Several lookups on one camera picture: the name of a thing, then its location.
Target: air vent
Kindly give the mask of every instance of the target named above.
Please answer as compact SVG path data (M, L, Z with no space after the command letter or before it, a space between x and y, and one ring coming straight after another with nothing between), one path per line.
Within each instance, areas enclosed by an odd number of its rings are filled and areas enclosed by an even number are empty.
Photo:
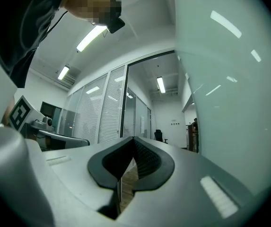
M71 84L71 85L74 85L74 83L75 83L77 77L79 76L79 74L80 74L79 69L76 69L75 67L70 66L69 71L63 77L62 80L69 83L69 84Z

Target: white wall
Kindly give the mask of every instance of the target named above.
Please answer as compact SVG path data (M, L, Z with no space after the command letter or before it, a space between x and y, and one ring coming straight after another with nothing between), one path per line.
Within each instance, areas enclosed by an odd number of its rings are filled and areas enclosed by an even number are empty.
M22 95L24 95L37 110L41 109L43 101L63 108L67 97L67 91L29 71L25 88L18 88L14 95L15 103L17 103Z
M109 70L149 54L175 47L175 26L149 30L138 36L121 41L102 53L82 70L69 95Z
M186 125L193 123L195 118L197 118L195 105L189 105L189 107L184 112Z
M180 98L176 96L163 97L163 101L153 102L156 116L156 127L163 133L163 139L168 139L172 146L187 147L187 128L182 112Z

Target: floor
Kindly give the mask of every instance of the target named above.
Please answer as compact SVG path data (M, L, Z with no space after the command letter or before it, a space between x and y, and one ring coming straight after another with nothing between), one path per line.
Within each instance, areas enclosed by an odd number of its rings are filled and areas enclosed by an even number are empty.
M122 202L120 203L121 212L124 211L124 209L133 199L132 186L138 179L139 177L136 166L122 176Z

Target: cable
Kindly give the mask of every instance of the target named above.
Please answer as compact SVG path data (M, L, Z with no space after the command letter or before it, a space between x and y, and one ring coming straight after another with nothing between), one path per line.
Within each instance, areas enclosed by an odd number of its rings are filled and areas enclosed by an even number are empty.
M103 33L104 38L106 38L107 33L108 33L108 30L107 30L106 34Z
M48 30L46 36L47 36L47 35L48 35L48 34L49 34L49 33L50 33L50 32L58 25L58 23L61 21L61 19L64 17L64 15L65 15L66 13L68 13L68 11L64 12L64 13L61 15L60 19L55 23L55 25L53 25L52 28Z

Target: ceiling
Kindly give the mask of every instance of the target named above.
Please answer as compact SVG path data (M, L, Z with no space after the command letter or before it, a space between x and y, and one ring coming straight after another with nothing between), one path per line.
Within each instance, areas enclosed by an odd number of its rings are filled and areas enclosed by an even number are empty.
M151 99L158 99L161 94L157 78L162 77L166 93L177 94L179 86L179 62L176 53L146 60L129 67L129 75L136 76L144 84Z
M125 27L114 34L99 35L83 52L77 52L76 47L93 26L67 13L41 42L31 68L70 88L86 65L119 41L138 37L147 30L175 24L174 4L174 0L122 0L121 18L126 23ZM57 12L51 26L58 21L63 12L64 9ZM68 73L70 83L57 79L65 65L71 68Z

